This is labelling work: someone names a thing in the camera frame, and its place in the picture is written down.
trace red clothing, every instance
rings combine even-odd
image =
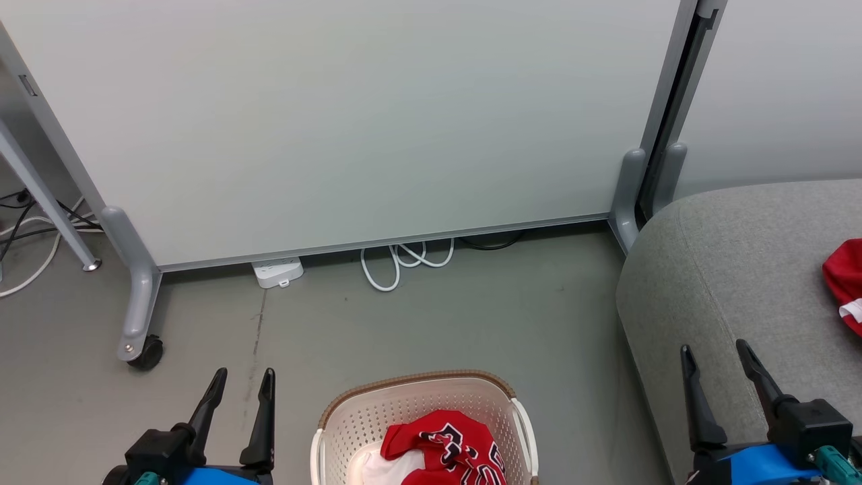
[[[506,485],[503,457],[488,427],[459,411],[434,411],[408,425],[386,430],[380,454],[394,460],[419,449],[425,469],[402,485]]]
[[[839,316],[862,337],[862,239],[844,241],[823,263],[823,276]]]

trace gray sofa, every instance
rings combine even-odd
[[[638,236],[616,301],[674,481],[691,468],[679,347],[691,346],[730,443],[766,422],[734,347],[745,338],[783,391],[824,398],[862,434],[862,337],[821,265],[862,237],[862,180],[707,192],[668,205]]]

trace white cable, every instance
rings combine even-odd
[[[425,255],[428,253],[428,249],[427,249],[427,246],[425,245],[424,241],[422,242],[422,255],[416,254],[415,252],[413,252],[412,249],[408,248],[407,246],[405,246],[403,244],[398,244],[398,245],[393,244],[393,245],[387,246],[387,248],[389,248],[389,253],[390,253],[390,255],[392,255],[392,262],[395,264],[395,282],[392,283],[392,285],[389,287],[380,286],[372,278],[371,273],[368,272],[368,265],[365,264],[365,248],[363,248],[359,251],[359,262],[362,263],[362,271],[365,272],[365,277],[368,279],[368,282],[371,283],[373,287],[377,288],[381,292],[390,292],[398,286],[398,282],[401,281],[401,267],[415,268],[415,267],[419,266],[420,264],[430,266],[431,268],[443,268],[444,266],[446,266],[449,263],[449,261],[452,260],[452,254],[455,250],[455,240],[454,239],[449,240],[449,255],[446,257],[446,259],[443,262],[431,262],[431,261],[428,261],[427,259],[425,259]],[[413,261],[413,262],[402,261],[401,256],[398,255],[398,248],[401,248],[401,249],[404,249],[405,251],[407,251],[407,254],[413,256],[413,258],[416,259],[416,261]]]
[[[83,202],[84,202],[84,198],[83,197],[79,198],[78,202],[76,202],[75,205],[72,206],[72,210],[76,211],[78,209],[78,207],[81,205],[81,203],[83,203]],[[92,215],[93,215],[92,212],[88,212],[81,217],[87,218],[87,217],[92,216]],[[41,221],[41,222],[53,225],[53,222],[51,221],[51,219],[48,219],[46,217],[41,217],[41,216],[34,216],[34,217],[28,217],[28,218],[24,219],[23,221],[21,221],[21,224],[19,224],[19,227],[23,226],[26,223],[35,222],[35,221]],[[84,227],[90,227],[90,226],[87,223],[82,222],[82,221],[77,221],[76,223],[73,223],[72,225],[75,226],[75,228],[77,229],[78,232],[104,232],[103,230],[98,230],[98,229],[83,229]],[[11,232],[12,229],[14,229],[14,228],[7,229],[3,232],[0,232],[0,236]],[[0,292],[0,298],[9,296],[12,293],[20,292],[22,289],[27,287],[27,285],[29,285],[36,278],[38,278],[39,275],[42,274],[43,271],[45,271],[45,269],[48,267],[48,265],[51,264],[51,260],[53,260],[54,256],[57,255],[57,248],[59,248],[59,240],[60,240],[60,234],[57,234],[57,236],[54,238],[54,245],[51,248],[51,252],[48,253],[48,258],[45,260],[45,262],[42,263],[42,266],[40,266],[39,269],[37,269],[36,272],[33,273],[32,276],[27,278],[22,284],[18,285],[17,287],[11,288],[11,289],[6,290],[4,292]]]

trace concrete floor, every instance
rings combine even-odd
[[[0,116],[71,205],[78,192],[11,83],[0,75]],[[0,194],[20,188],[0,162]],[[0,209],[0,228],[16,213]],[[303,258],[306,274],[271,290],[250,265],[168,274],[152,328],[165,356],[148,373],[115,357],[128,272],[105,236],[84,239],[103,258],[96,272],[82,272],[63,243],[39,279],[0,299],[4,483],[99,483],[147,428],[187,420],[220,367],[229,378],[209,462],[236,463],[273,367],[279,484],[310,482],[311,438],[338,394],[452,368],[486,370],[514,387],[546,485],[670,482],[619,331],[622,256],[604,224],[538,231],[495,252],[458,248],[444,268],[407,269],[393,293],[371,288],[356,252]],[[16,242],[0,291],[30,276],[52,243],[53,235]],[[443,246],[429,257],[442,260]],[[389,260],[370,266],[391,281]]]

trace teal connector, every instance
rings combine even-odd
[[[833,446],[823,446],[815,454],[823,478],[839,485],[862,485],[862,475]]]
[[[152,471],[145,472],[134,485],[159,485],[159,476]]]

